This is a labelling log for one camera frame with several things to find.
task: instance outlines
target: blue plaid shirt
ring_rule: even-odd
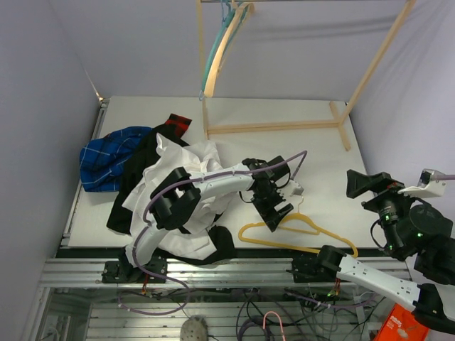
[[[123,165],[151,128],[130,126],[91,140],[80,151],[80,179],[86,192],[119,190]]]

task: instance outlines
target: yellow hanger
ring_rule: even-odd
[[[300,205],[304,201],[302,197],[302,201],[299,203],[299,206],[297,207],[297,213],[292,213],[290,215],[287,215],[286,217],[283,218],[281,223],[289,222],[291,220],[300,220],[302,222],[307,223],[311,227],[315,229],[315,231],[306,231],[303,229],[293,229],[291,227],[285,227],[285,226],[278,226],[278,229],[283,229],[286,231],[291,231],[291,232],[297,232],[297,233],[304,233],[304,234],[312,234],[314,236],[319,235],[321,232],[324,234],[327,234],[328,236],[335,238],[337,240],[342,241],[343,243],[349,245],[349,247],[353,250],[353,257],[357,258],[358,257],[358,250],[355,247],[354,243],[350,241],[349,239],[342,238],[338,236],[337,234],[334,234],[326,229],[323,229],[322,227],[319,227],[316,225],[313,220],[311,220],[308,216],[303,215],[300,213]],[[248,243],[253,243],[253,244],[259,244],[259,245],[266,245],[268,247],[279,247],[282,249],[292,249],[292,250],[297,250],[297,251],[303,251],[303,252],[311,252],[314,254],[318,254],[319,250],[318,249],[313,249],[311,247],[298,247],[297,245],[289,245],[289,244],[281,244],[281,243],[276,243],[276,242],[270,242],[268,240],[261,240],[261,239],[255,239],[255,238],[248,238],[243,236],[243,232],[245,232],[247,229],[251,229],[253,227],[259,227],[259,226],[265,226],[264,222],[257,222],[257,223],[252,223],[252,224],[246,224],[244,227],[242,227],[239,231],[238,237],[239,240],[242,242],[248,242]]]
[[[231,51],[231,47],[232,45],[234,45],[235,39],[236,37],[238,37],[238,33],[240,32],[240,29],[243,27],[243,24],[245,24],[245,22],[248,20],[248,18],[255,9],[255,5],[253,3],[246,3],[238,6],[238,4],[235,1],[232,1],[232,5],[236,8],[235,15],[234,18],[232,18],[230,25],[226,29],[223,39],[221,40],[220,45],[218,46],[218,49],[216,51],[215,57],[213,58],[212,65],[210,66],[207,81],[205,82],[205,88],[203,89],[203,93],[206,97],[213,97],[213,94],[215,92],[216,79],[220,74],[221,69],[223,68],[224,62],[228,57],[229,52]],[[240,21],[244,11],[246,11],[245,17],[243,18],[243,21]],[[232,41],[230,42],[229,46],[227,47],[227,50],[225,51],[226,45],[228,44],[231,35],[234,33],[236,34],[232,38]]]

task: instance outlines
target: white wall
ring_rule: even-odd
[[[417,4],[419,15],[407,22],[352,115],[369,174],[386,171],[407,185],[423,168],[455,173],[455,1]],[[429,201],[455,221],[455,183]],[[414,259],[407,263],[412,268]],[[433,333],[432,340],[455,336]]]
[[[0,1],[0,330],[19,340],[97,98],[46,0]]]
[[[50,2],[102,96],[198,95],[196,0]],[[215,94],[347,100],[402,5],[258,3]],[[203,13],[208,54],[220,27],[220,5],[204,4]]]

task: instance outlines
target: red plaid fabric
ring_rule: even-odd
[[[191,123],[190,119],[175,114],[169,115],[168,120],[164,122],[164,124],[173,124],[176,126],[175,133],[178,137],[182,137],[185,134],[185,131],[188,130],[190,123]]]

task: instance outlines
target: wooden rack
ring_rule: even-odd
[[[283,0],[249,0],[248,2],[274,2]],[[200,60],[200,71],[201,77],[204,76],[205,69],[205,53],[204,53],[204,31],[203,31],[203,13],[202,4],[220,2],[219,0],[196,0],[196,9],[198,14],[198,31],[199,31],[199,60]],[[208,138],[211,134],[228,134],[228,133],[240,133],[240,132],[254,132],[254,131],[276,131],[276,130],[291,130],[291,129],[314,129],[314,128],[337,128],[340,133],[341,141],[343,142],[345,150],[350,150],[350,142],[344,129],[343,123],[348,118],[354,105],[357,103],[360,95],[365,89],[366,85],[370,81],[371,76],[376,71],[380,61],[387,52],[390,44],[395,39],[398,31],[401,29],[406,18],[409,16],[412,8],[414,7],[416,0],[405,0],[403,9],[398,14],[395,22],[392,24],[388,34],[382,42],[379,50],[375,57],[371,61],[370,66],[366,70],[358,86],[356,87],[353,95],[346,105],[343,113],[338,113],[336,106],[333,102],[330,102],[330,109],[333,115],[333,119],[329,120],[313,120],[313,121],[296,121],[296,122],[276,122],[276,123],[263,123],[263,124],[236,124],[236,125],[224,125],[224,126],[211,126],[208,121],[208,110],[205,98],[202,99],[202,112],[203,112],[203,127],[205,137]]]

